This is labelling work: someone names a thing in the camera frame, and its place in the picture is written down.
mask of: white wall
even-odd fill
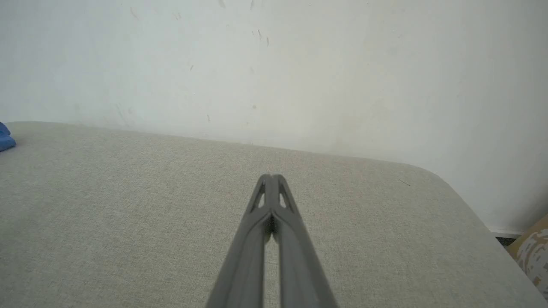
[[[544,0],[4,0],[0,121],[406,162],[519,231],[548,213],[547,14]]]

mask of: blue object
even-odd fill
[[[12,133],[0,122],[0,152],[15,146],[15,140],[10,136]]]

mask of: wall stain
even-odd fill
[[[132,13],[133,17],[135,17],[135,19],[137,19],[137,21],[139,21],[139,18],[137,17],[137,15],[135,15],[135,13],[133,13],[133,8],[132,7],[129,7],[129,11]]]
[[[371,105],[371,107],[368,109],[368,113],[370,114],[371,118],[386,119],[390,116],[390,109],[384,102],[384,99],[380,98]]]
[[[386,54],[390,56],[397,56],[399,53],[399,48],[397,46],[390,46],[386,50]]]
[[[125,126],[129,127],[128,121],[125,119],[124,115],[122,114],[122,110],[120,109],[121,105],[120,103],[116,104],[116,111],[118,111],[118,114],[120,115],[120,119],[124,122]]]

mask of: beige fabric surface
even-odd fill
[[[7,126],[18,146],[0,152],[1,307],[203,306],[262,173],[287,178],[340,307],[546,306],[472,210],[423,169]],[[267,307],[279,294],[272,249]]]

